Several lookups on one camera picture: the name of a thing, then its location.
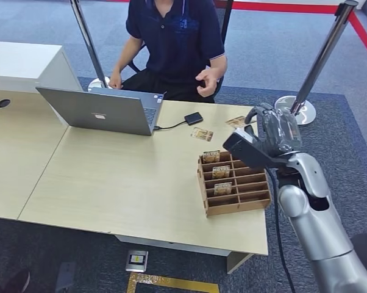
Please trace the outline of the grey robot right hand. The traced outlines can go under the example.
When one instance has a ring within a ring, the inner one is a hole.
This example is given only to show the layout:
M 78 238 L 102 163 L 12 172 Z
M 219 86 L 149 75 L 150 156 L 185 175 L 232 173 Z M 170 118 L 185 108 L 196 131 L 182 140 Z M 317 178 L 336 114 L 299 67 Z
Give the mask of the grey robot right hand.
M 268 103 L 260 103 L 246 116 L 245 124 L 250 124 L 255 116 L 262 123 L 265 137 L 261 140 L 254 136 L 254 146 L 270 157 L 278 157 L 301 149 L 302 141 L 299 128 L 295 116 L 289 111 L 275 109 Z

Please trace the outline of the person's right hand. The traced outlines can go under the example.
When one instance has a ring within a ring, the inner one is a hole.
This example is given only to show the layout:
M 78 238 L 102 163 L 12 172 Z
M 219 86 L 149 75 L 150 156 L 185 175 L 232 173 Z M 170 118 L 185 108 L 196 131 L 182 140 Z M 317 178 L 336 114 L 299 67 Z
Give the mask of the person's right hand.
M 112 89 L 121 89 L 122 79 L 119 71 L 114 71 L 109 79 L 108 86 Z

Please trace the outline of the person's left hand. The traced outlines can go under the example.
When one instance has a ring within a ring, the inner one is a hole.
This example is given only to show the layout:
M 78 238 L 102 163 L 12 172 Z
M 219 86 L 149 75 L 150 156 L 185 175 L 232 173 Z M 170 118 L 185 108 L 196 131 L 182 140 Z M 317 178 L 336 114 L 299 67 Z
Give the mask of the person's left hand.
M 203 81 L 205 83 L 203 87 L 201 85 L 197 87 L 198 94 L 204 98 L 213 95 L 217 86 L 217 73 L 216 68 L 208 68 L 196 76 L 195 79 L 197 81 Z

